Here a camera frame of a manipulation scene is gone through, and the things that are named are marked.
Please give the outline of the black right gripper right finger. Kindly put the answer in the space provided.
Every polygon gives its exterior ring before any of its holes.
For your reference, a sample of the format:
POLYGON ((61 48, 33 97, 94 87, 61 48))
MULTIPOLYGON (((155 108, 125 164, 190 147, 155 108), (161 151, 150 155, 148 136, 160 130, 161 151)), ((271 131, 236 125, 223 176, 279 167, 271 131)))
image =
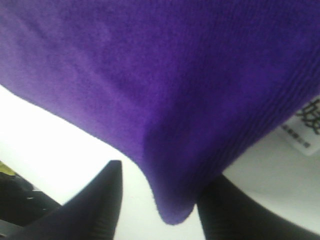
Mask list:
POLYGON ((231 183, 217 177, 197 199, 207 240, 318 240, 320 236, 267 210, 231 183))

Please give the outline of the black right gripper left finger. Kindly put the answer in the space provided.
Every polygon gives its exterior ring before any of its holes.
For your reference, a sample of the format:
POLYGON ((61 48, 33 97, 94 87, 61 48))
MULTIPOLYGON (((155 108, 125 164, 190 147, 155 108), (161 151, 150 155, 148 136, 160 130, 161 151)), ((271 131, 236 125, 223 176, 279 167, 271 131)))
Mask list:
POLYGON ((123 199, 123 168, 111 160, 75 197, 12 234, 12 240, 112 240, 123 199))

